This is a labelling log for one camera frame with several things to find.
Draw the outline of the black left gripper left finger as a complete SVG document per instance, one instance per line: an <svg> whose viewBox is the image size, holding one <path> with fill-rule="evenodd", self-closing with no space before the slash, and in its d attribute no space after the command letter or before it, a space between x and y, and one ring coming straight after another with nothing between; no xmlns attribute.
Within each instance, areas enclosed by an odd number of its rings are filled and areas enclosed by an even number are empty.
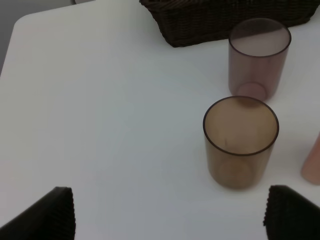
<svg viewBox="0 0 320 240"><path fill-rule="evenodd" d="M55 187L0 228L2 240L73 240L76 217L70 187Z"/></svg>

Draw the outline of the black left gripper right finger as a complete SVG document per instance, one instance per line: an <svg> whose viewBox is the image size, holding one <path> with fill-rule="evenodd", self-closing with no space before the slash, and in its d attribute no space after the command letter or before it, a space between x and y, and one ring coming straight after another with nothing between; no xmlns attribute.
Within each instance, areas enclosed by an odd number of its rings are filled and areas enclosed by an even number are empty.
<svg viewBox="0 0 320 240"><path fill-rule="evenodd" d="M269 240L319 240L320 207L286 185L272 185L263 226Z"/></svg>

